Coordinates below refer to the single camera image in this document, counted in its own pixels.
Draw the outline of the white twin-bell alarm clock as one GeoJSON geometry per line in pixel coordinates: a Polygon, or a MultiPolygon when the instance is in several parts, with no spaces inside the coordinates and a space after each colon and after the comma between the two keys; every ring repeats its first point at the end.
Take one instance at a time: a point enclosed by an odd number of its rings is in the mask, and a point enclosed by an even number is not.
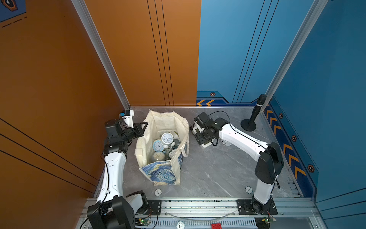
{"type": "Polygon", "coordinates": [[[171,133],[163,133],[161,136],[161,143],[163,144],[164,148],[169,148],[172,143],[174,143],[174,137],[171,133]]]}

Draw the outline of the yellow blue twin-bell clock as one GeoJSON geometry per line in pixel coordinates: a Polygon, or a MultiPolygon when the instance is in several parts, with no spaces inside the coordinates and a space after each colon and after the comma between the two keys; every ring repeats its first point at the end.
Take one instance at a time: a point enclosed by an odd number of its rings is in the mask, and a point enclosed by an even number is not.
{"type": "Polygon", "coordinates": [[[155,152],[163,152],[165,150],[164,145],[159,139],[155,140],[152,145],[155,152]]]}

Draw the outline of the dark teal alarm clock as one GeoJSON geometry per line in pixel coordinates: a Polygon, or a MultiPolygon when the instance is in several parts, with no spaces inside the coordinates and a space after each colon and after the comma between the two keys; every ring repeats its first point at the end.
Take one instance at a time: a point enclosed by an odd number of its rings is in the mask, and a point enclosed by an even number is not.
{"type": "Polygon", "coordinates": [[[168,160],[171,160],[175,156],[175,154],[177,153],[177,151],[178,151],[178,149],[171,149],[169,151],[169,153],[167,154],[167,159],[168,160]]]}

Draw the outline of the cream canvas bag starry print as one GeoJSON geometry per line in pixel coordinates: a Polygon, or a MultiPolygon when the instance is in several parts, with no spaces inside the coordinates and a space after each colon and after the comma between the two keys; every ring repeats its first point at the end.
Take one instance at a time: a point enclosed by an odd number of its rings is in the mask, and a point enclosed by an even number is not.
{"type": "Polygon", "coordinates": [[[189,155],[189,124],[188,121],[175,111],[159,113],[149,111],[145,118],[148,126],[144,136],[138,138],[135,149],[135,156],[139,165],[139,170],[156,186],[179,185],[180,172],[183,159],[189,155]],[[163,133],[171,133],[174,143],[169,148],[165,148],[165,161],[151,162],[153,142],[161,140],[163,133]],[[175,156],[167,159],[167,154],[171,149],[178,149],[175,156]]]}

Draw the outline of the large white digital clock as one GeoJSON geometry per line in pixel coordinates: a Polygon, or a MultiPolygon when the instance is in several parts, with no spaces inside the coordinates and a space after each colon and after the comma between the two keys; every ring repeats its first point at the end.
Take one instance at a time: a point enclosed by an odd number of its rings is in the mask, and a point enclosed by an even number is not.
{"type": "Polygon", "coordinates": [[[212,145],[211,140],[208,140],[204,137],[204,128],[201,128],[196,122],[194,122],[191,129],[194,138],[202,148],[206,148],[212,145]]]}

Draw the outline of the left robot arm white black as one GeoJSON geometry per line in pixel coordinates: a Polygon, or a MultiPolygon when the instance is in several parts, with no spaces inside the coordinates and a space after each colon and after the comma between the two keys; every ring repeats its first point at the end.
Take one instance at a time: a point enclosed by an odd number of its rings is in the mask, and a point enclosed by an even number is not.
{"type": "Polygon", "coordinates": [[[136,215],[150,215],[145,193],[123,195],[123,176],[127,150],[132,141],[142,137],[147,122],[132,123],[131,117],[105,123],[107,138],[102,158],[105,164],[101,192],[96,204],[87,210],[87,222],[93,229],[133,229],[136,215]]]}

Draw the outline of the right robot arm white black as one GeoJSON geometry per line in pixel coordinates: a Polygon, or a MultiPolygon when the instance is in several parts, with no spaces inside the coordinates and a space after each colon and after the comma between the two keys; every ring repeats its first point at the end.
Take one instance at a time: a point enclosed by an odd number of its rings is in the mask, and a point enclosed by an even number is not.
{"type": "Polygon", "coordinates": [[[234,127],[223,118],[213,120],[205,112],[199,114],[191,127],[192,133],[200,146],[206,148],[216,146],[218,142],[234,145],[247,153],[256,162],[254,173],[257,177],[256,189],[249,203],[253,214],[275,215],[276,206],[272,192],[275,185],[280,188],[278,176],[284,167],[284,159],[280,146],[276,142],[270,144],[260,141],[234,127]]]}

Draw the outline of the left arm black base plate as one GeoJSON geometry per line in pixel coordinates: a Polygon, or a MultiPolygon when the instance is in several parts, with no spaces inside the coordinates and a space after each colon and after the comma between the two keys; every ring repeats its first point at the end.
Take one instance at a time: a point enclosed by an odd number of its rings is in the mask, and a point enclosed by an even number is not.
{"type": "Polygon", "coordinates": [[[147,206],[142,206],[138,209],[136,216],[160,216],[162,210],[162,200],[161,199],[148,199],[147,206]]]}

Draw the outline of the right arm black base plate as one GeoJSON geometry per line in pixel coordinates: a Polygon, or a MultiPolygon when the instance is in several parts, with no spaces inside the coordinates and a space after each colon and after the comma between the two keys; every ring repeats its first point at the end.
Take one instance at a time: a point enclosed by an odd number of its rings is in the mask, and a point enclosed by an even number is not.
{"type": "Polygon", "coordinates": [[[271,198],[266,204],[261,204],[255,199],[238,199],[236,201],[240,215],[277,215],[278,211],[274,200],[271,198]]]}

